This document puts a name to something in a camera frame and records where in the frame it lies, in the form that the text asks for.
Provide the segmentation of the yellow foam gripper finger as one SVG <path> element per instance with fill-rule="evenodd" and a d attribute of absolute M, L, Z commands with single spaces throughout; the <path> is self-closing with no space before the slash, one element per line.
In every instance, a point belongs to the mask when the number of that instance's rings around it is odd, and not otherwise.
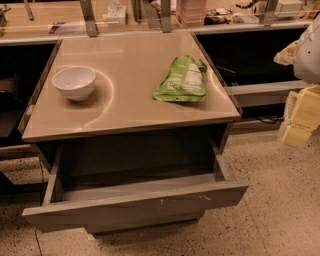
<path fill-rule="evenodd" d="M 291 146 L 304 145 L 320 125 L 320 85 L 312 85 L 287 97 L 281 142 Z"/>

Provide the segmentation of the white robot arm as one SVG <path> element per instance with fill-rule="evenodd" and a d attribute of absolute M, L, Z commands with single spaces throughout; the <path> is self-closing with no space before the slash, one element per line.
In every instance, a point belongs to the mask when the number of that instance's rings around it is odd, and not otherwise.
<path fill-rule="evenodd" d="M 291 147 L 304 145 L 320 125 L 320 24 L 314 20 L 297 41 L 294 74 L 309 84 L 287 98 L 280 141 Z"/>

